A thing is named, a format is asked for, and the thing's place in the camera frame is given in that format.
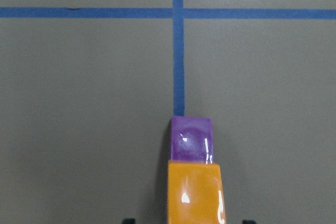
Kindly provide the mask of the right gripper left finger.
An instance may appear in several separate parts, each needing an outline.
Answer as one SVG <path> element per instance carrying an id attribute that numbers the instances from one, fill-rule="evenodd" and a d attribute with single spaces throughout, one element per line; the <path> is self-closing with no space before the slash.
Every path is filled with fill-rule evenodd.
<path id="1" fill-rule="evenodd" d="M 134 218 L 125 218 L 123 220 L 123 224 L 135 224 L 135 219 Z"/>

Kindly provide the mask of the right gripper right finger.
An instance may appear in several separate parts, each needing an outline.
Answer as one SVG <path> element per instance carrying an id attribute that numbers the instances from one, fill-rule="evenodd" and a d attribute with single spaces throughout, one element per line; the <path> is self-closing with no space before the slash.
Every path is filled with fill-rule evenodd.
<path id="1" fill-rule="evenodd" d="M 243 220 L 242 224 L 256 224 L 254 220 Z"/>

